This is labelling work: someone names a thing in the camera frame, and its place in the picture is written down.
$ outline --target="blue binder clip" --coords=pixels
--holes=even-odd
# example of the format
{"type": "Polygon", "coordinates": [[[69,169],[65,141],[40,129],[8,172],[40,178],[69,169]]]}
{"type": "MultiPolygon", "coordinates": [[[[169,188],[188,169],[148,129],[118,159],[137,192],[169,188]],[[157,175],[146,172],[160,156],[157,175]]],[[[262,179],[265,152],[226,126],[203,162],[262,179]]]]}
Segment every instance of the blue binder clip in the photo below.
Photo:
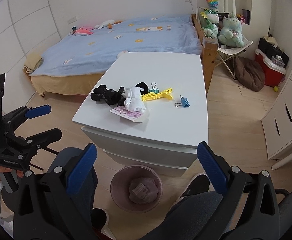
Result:
{"type": "Polygon", "coordinates": [[[180,98],[181,98],[181,102],[180,103],[175,103],[176,107],[179,107],[179,106],[189,107],[190,106],[187,98],[182,97],[182,96],[180,96],[180,98]]]}

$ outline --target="blue blanket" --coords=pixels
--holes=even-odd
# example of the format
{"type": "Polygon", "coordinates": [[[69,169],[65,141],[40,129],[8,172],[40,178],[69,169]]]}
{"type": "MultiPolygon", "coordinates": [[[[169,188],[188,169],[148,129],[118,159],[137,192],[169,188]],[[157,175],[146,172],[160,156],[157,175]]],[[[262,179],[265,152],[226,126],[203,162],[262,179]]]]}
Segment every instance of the blue blanket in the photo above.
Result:
{"type": "Polygon", "coordinates": [[[43,64],[30,76],[53,77],[104,73],[118,53],[160,51],[200,54],[201,45],[189,15],[137,18],[93,30],[92,35],[69,35],[47,49],[43,64]]]}

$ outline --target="brown bean bag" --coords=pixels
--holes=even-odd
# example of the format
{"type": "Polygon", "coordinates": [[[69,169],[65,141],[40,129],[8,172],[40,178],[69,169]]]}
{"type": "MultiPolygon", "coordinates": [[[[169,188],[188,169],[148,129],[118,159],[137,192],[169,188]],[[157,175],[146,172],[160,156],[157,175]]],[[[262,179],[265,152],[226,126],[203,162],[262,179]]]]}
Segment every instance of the brown bean bag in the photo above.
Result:
{"type": "Polygon", "coordinates": [[[236,57],[235,60],[229,60],[227,64],[234,67],[235,77],[243,86],[255,92],[264,87],[265,73],[256,61],[245,57],[236,57]]]}

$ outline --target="red cooler box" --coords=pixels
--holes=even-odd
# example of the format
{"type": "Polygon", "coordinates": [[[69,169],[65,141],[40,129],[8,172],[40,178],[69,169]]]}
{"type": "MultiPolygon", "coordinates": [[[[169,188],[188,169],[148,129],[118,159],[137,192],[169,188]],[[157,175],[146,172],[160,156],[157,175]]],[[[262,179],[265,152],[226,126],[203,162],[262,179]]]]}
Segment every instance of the red cooler box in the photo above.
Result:
{"type": "Polygon", "coordinates": [[[255,53],[255,61],[261,65],[265,73],[265,85],[277,86],[286,74],[285,68],[274,64],[260,49],[256,49],[255,53]]]}

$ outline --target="trash bin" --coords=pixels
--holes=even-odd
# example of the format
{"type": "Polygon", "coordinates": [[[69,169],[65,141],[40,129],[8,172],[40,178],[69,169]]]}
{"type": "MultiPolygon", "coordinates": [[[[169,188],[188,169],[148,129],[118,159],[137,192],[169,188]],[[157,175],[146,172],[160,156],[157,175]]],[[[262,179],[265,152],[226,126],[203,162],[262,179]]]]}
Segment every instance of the trash bin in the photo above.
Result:
{"type": "Polygon", "coordinates": [[[121,209],[131,213],[145,213],[156,207],[163,195],[163,184],[158,174],[151,168],[142,165],[126,166],[118,171],[110,184],[110,194],[114,202],[121,209]],[[158,195],[154,202],[136,204],[129,199],[129,185],[133,179],[154,179],[158,188],[158,195]]]}

